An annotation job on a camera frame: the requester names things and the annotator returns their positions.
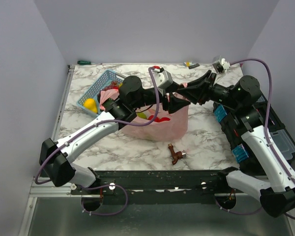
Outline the red fake strawberry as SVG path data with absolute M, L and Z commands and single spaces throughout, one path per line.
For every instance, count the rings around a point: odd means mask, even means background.
M 157 123 L 165 122 L 165 121 L 170 121 L 171 120 L 168 117 L 159 118 L 159 117 L 154 117 L 154 115 L 149 116 L 147 119 L 148 120 L 152 120 L 152 121 L 157 122 Z

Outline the pink plastic bag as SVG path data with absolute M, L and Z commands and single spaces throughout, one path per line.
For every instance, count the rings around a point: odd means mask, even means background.
M 116 99 L 118 95 L 119 91 L 117 89 L 107 91 L 102 90 L 98 95 L 100 110 L 106 111 L 107 109 L 104 108 L 104 102 L 109 99 Z M 139 108 L 136 112 L 144 112 L 147 117 L 154 115 L 156 111 L 156 104 L 150 108 L 149 106 L 150 105 Z M 152 122 L 147 126 L 127 125 L 120 131 L 135 138 L 152 141 L 164 142 L 180 139 L 185 135 L 188 128 L 188 108 L 189 106 L 186 106 L 173 114 L 169 114 L 168 111 L 164 111 L 160 105 L 157 117 L 168 117 L 171 119 L 170 121 L 160 123 Z M 131 123 L 144 124 L 148 121 L 148 119 L 142 119 L 136 116 Z

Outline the green fake apple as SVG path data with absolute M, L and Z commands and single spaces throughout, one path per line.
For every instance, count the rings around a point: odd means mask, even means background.
M 146 114 L 144 112 L 137 113 L 137 116 L 142 118 L 142 119 L 148 119 L 148 117 L 146 116 Z

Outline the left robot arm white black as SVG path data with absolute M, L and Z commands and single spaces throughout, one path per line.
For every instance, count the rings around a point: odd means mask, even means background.
M 139 77 L 126 77 L 118 90 L 117 98 L 105 101 L 105 110 L 97 118 L 75 133 L 57 141 L 46 139 L 40 151 L 39 170 L 47 174 L 48 181 L 56 187 L 73 183 L 82 186 L 88 194 L 96 193 L 99 182 L 95 171 L 73 164 L 80 154 L 125 126 L 151 125 L 150 120 L 145 123 L 134 122 L 138 108 L 155 105 L 155 114 L 161 109 L 173 114 L 190 105 L 189 99 L 175 95 L 183 88 L 181 85 L 171 83 L 169 88 L 161 88 L 155 80 L 152 84 L 152 88 L 144 89 Z

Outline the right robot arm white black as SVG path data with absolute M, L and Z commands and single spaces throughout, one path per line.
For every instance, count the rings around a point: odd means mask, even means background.
M 272 217 L 294 209 L 295 171 L 270 137 L 267 119 L 254 106 L 262 95 L 259 81 L 253 76 L 243 76 L 235 85 L 224 87 L 215 83 L 215 79 L 216 73 L 209 70 L 186 86 L 179 85 L 176 92 L 193 104 L 213 101 L 226 108 L 235 118 L 233 133 L 254 153 L 268 178 L 260 180 L 230 167 L 218 173 L 217 189 L 223 193 L 237 189 L 250 195 Z

